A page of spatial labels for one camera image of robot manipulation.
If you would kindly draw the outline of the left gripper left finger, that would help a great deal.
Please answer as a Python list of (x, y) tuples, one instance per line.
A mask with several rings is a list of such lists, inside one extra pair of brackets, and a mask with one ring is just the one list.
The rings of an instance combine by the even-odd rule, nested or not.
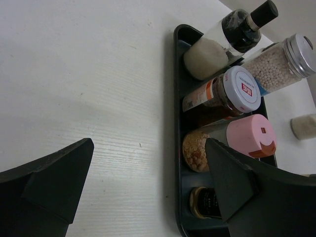
[(0, 174), (2, 237), (64, 237), (93, 156), (90, 138)]

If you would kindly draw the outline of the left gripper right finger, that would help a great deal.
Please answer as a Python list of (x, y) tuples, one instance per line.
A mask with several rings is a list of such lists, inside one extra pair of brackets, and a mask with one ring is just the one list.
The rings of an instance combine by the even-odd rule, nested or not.
[(223, 221), (233, 237), (313, 237), (316, 180), (209, 138), (205, 151)]

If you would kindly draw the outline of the small dark pepper jar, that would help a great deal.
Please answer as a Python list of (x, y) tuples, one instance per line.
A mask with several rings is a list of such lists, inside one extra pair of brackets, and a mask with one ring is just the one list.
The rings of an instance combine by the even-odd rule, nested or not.
[(213, 188), (193, 188), (190, 193), (189, 205), (191, 213), (199, 219), (222, 218)]

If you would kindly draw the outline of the pink-lid spice bottle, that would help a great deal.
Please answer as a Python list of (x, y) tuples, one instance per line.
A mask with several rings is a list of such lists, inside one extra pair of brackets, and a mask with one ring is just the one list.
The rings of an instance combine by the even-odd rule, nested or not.
[(205, 152), (208, 138), (214, 138), (251, 158), (272, 156), (277, 149), (277, 137), (273, 126), (261, 114), (207, 125), (189, 132), (182, 143), (184, 161), (195, 172), (209, 171)]

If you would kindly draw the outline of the grey-lid grinder bottle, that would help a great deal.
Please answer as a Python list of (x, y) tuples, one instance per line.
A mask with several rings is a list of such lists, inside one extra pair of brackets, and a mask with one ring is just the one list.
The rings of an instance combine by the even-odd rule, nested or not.
[(314, 139), (316, 137), (316, 115), (309, 114), (292, 118), (291, 130), (298, 140)]

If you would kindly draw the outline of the white-lid red-label spice jar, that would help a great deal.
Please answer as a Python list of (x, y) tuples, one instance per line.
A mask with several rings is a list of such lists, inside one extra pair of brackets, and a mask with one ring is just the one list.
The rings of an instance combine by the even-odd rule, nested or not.
[(189, 122), (202, 127), (253, 112), (260, 105), (255, 78), (246, 68), (233, 66), (187, 94), (182, 111)]

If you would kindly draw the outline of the silver-lid jar white beads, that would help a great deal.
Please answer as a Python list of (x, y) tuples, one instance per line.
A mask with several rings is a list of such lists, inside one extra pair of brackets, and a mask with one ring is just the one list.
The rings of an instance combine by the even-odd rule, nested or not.
[(242, 63), (255, 78), (262, 96), (316, 74), (316, 51), (311, 41), (294, 34), (257, 51)]

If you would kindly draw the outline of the black-cap bottle white powder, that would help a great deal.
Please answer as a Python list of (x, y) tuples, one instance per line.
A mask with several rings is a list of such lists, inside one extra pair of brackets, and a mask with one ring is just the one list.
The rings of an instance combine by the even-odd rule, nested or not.
[(184, 53), (186, 70), (192, 77), (205, 80), (227, 68), (259, 43), (260, 29), (277, 17), (278, 9), (271, 0), (252, 12), (230, 12)]

